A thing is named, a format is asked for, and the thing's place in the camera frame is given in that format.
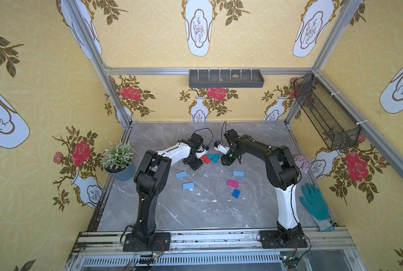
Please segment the red rectangular block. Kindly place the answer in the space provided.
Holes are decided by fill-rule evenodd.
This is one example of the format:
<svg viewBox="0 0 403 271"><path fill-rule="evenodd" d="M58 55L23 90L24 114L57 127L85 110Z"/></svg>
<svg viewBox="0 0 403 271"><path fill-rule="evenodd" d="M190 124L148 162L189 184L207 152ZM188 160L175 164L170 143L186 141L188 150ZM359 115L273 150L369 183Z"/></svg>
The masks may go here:
<svg viewBox="0 0 403 271"><path fill-rule="evenodd" d="M211 162L211 160L206 155L203 155L200 159L206 164L209 164Z"/></svg>

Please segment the teal rectangular block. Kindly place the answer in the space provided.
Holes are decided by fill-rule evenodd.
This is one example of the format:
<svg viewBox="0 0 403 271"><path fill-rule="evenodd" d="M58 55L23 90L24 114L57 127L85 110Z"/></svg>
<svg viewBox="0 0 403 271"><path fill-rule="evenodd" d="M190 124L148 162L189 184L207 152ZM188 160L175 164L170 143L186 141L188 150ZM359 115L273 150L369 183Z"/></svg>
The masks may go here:
<svg viewBox="0 0 403 271"><path fill-rule="evenodd" d="M217 163L219 160L220 160L220 158L221 158L221 155L220 154L215 154L216 156L214 157L214 159L213 160L211 160L213 163Z"/></svg>

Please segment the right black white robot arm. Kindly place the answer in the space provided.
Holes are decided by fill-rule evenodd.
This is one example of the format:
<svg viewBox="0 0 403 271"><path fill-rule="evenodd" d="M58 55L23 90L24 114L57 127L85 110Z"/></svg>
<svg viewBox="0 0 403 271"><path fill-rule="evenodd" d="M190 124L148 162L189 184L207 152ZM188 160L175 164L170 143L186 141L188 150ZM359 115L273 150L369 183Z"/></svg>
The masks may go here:
<svg viewBox="0 0 403 271"><path fill-rule="evenodd" d="M265 163L266 176L276 190L278 203L277 238L284 244L300 238L302 226L296 213L296 184L301 177L290 149L275 147L255 140L249 135L238 135L233 129L225 132L229 150L221 157L224 166L250 154Z"/></svg>

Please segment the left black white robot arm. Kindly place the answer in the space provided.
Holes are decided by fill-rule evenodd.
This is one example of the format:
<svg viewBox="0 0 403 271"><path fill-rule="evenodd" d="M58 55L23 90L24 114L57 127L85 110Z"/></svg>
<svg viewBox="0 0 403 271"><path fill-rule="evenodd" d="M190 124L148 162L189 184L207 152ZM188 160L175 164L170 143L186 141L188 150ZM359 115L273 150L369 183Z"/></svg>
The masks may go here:
<svg viewBox="0 0 403 271"><path fill-rule="evenodd" d="M157 199L166 186L171 166L182 161L195 171L202 166L201 157L208 150L202 136L193 133L189 139L180 140L168 149L145 153L134 175L139 195L138 217L132 227L135 239L148 245L154 242Z"/></svg>

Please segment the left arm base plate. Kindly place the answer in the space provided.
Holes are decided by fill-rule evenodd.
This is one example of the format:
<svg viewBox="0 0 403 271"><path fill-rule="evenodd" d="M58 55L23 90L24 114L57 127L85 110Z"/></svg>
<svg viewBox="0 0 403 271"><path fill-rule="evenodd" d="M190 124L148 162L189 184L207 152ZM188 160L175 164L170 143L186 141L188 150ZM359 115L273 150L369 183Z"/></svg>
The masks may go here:
<svg viewBox="0 0 403 271"><path fill-rule="evenodd" d="M170 232L156 232L146 240L137 238L129 233L123 243L123 252L165 252L169 251L171 244Z"/></svg>

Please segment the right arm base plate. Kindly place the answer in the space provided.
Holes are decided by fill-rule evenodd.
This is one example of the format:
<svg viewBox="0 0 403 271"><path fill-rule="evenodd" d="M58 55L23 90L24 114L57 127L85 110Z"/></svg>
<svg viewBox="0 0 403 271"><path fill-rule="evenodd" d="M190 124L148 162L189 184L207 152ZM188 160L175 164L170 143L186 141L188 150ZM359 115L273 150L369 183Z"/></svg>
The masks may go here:
<svg viewBox="0 0 403 271"><path fill-rule="evenodd" d="M308 247L306 238L300 231L262 230L259 232L259 240L263 249Z"/></svg>

